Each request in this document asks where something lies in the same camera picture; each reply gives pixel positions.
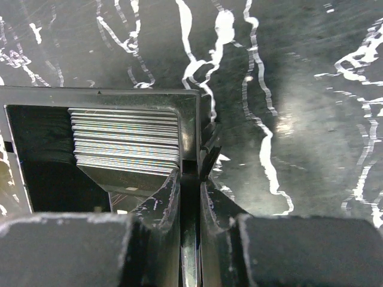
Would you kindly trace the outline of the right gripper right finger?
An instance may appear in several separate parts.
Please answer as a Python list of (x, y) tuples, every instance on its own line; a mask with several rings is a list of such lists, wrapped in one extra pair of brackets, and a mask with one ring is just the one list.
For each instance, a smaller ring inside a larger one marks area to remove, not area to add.
[(203, 286), (254, 286), (245, 259), (240, 222), (253, 219), (208, 179), (200, 186)]

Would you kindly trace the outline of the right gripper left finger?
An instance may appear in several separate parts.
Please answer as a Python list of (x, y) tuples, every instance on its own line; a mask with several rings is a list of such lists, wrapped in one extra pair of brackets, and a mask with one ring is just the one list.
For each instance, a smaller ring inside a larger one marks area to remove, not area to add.
[(121, 256), (120, 286), (178, 286), (180, 170), (131, 211), (129, 240)]

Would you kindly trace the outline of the black card dispenser box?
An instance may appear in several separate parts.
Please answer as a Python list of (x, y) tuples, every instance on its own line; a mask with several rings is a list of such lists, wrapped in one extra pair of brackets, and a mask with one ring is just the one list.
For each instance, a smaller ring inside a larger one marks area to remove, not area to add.
[(148, 197), (175, 169), (206, 177), (220, 150), (212, 100), (197, 90), (2, 87), (10, 212), (115, 208)]

